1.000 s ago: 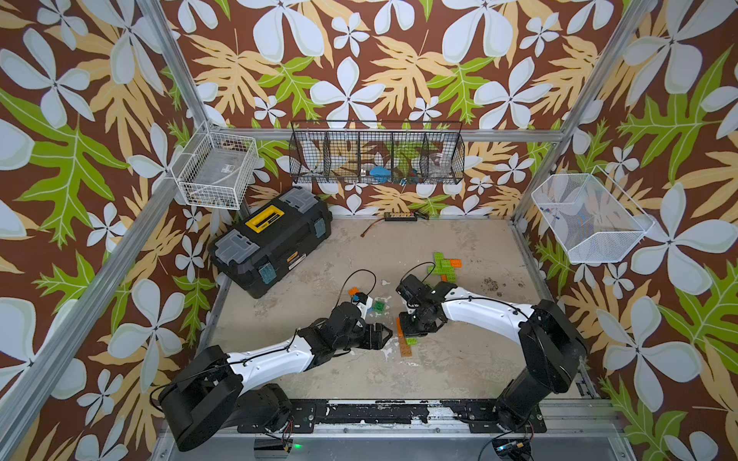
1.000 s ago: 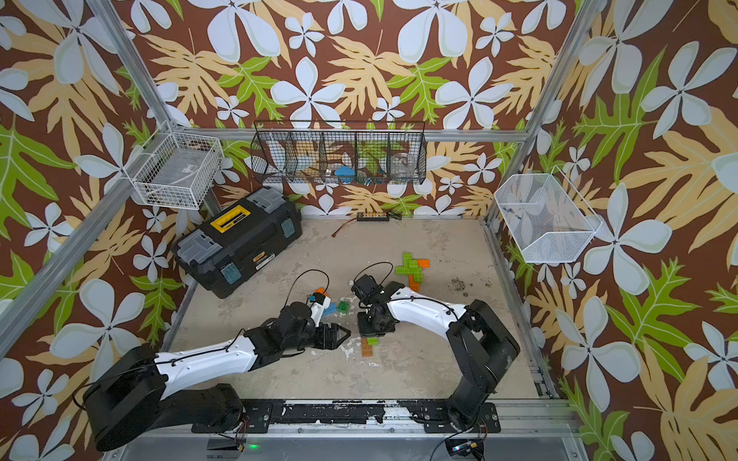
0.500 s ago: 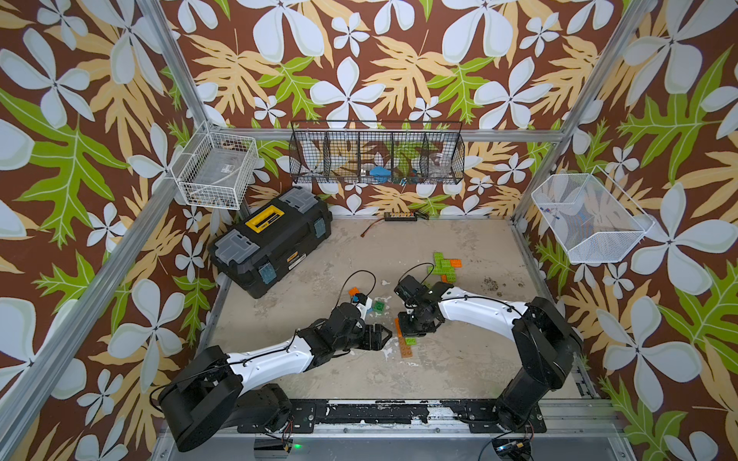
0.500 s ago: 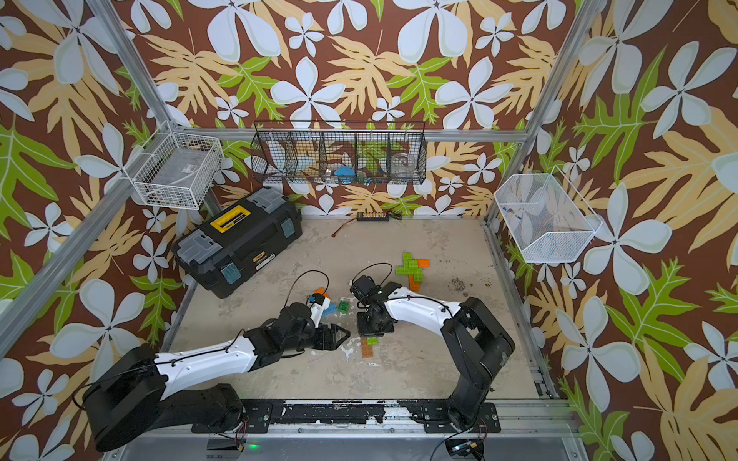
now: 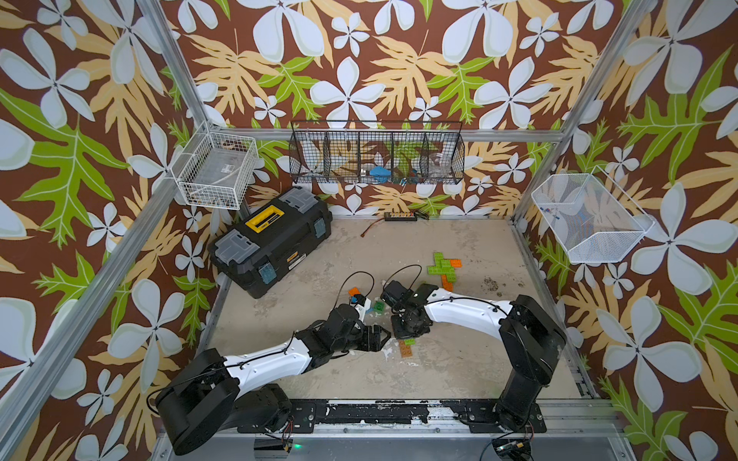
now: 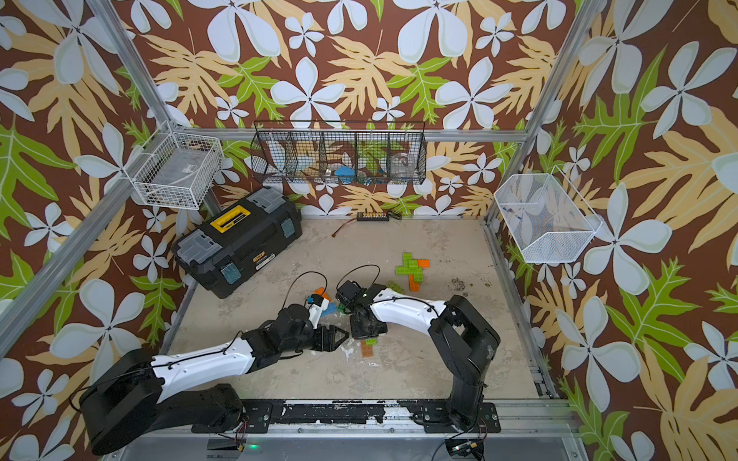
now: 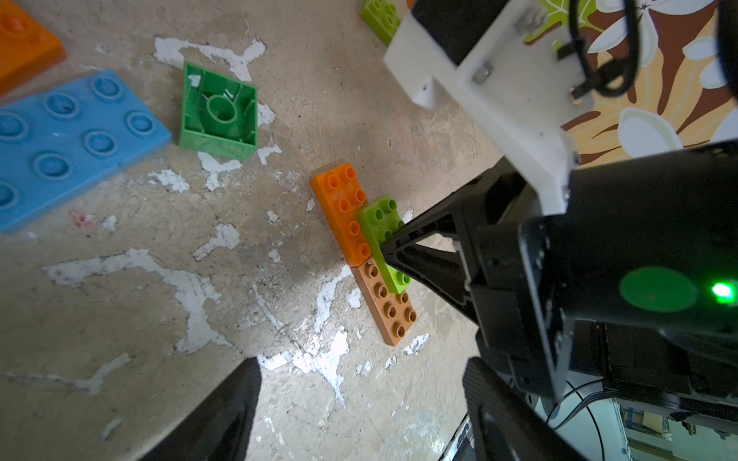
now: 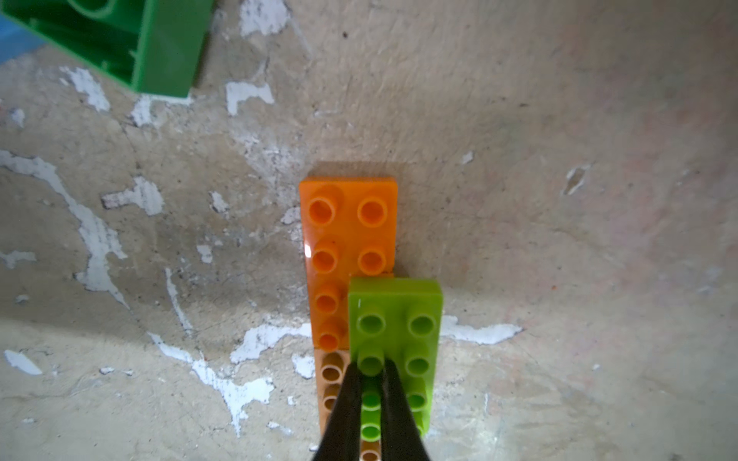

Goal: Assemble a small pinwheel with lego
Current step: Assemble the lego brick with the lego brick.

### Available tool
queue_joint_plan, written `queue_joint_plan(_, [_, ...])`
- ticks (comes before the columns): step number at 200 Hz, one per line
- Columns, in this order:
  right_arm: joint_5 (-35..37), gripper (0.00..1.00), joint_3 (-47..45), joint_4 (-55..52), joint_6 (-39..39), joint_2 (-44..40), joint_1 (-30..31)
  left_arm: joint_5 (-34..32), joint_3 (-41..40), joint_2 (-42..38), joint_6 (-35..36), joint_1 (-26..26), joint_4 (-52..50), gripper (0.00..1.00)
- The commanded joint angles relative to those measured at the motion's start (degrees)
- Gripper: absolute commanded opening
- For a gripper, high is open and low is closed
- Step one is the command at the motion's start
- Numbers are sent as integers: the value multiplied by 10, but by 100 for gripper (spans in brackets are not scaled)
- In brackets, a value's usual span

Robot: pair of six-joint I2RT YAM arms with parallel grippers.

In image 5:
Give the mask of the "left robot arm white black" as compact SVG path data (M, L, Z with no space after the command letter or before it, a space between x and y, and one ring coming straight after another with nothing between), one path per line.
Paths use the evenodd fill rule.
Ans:
M355 307L340 305L270 349L227 357L203 351L155 399L174 453L192 453L225 428L281 428L289 403L276 380L311 372L337 353L382 351L390 338L386 328L365 325Z

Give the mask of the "tan lego brick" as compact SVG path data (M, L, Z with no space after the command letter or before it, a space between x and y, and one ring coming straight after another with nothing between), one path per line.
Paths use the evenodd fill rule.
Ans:
M413 357L411 345L407 345L405 343L400 343L399 344L399 351L400 351L401 358L410 358L410 357Z

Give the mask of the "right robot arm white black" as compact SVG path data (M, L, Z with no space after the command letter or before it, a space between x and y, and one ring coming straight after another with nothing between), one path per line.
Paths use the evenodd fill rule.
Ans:
M532 297L488 301L450 292L433 284L413 291L394 280L382 292L391 308L394 335L414 339L436 323L447 323L500 340L512 371L497 403L493 420L508 431L525 428L541 390L555 374L567 339L557 322Z

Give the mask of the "orange lego brick long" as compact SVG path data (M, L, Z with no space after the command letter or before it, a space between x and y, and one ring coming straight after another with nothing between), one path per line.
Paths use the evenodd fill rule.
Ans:
M446 275L441 276L442 287L447 291L454 291L454 284L450 282Z

